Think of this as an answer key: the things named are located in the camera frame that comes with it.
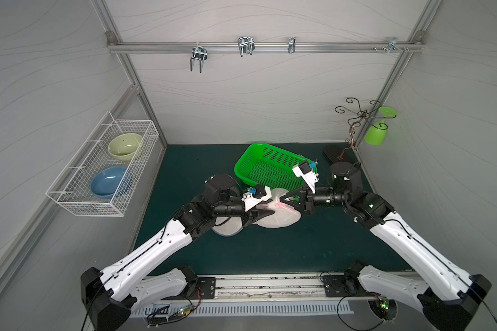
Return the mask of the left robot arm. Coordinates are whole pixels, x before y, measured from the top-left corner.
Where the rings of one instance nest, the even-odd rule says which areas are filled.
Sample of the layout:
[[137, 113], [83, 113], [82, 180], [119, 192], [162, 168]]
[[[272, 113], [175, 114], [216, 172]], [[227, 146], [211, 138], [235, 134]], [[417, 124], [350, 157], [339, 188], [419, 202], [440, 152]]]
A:
[[258, 184], [242, 191], [225, 174], [208, 179], [201, 194], [178, 209], [166, 225], [139, 248], [100, 270], [91, 267], [80, 277], [85, 321], [94, 330], [117, 330], [140, 304], [176, 297], [196, 277], [189, 269], [173, 269], [148, 281], [145, 277], [177, 251], [215, 227], [218, 217], [238, 217], [243, 225], [270, 216], [258, 205], [270, 201], [271, 189]]

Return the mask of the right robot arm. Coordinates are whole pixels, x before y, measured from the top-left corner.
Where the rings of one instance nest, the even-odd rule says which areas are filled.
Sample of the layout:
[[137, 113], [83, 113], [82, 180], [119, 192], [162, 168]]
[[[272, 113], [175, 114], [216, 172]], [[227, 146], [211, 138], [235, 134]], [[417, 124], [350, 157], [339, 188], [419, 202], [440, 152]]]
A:
[[292, 168], [304, 185], [280, 197], [299, 211], [319, 206], [341, 207], [345, 214], [391, 247], [420, 275], [412, 281], [360, 261], [345, 271], [351, 295], [370, 292], [421, 312], [437, 330], [465, 330], [491, 290], [481, 274], [469, 274], [427, 243], [396, 209], [363, 188], [360, 169], [348, 162], [331, 167], [331, 185], [317, 188], [316, 164], [303, 161]]

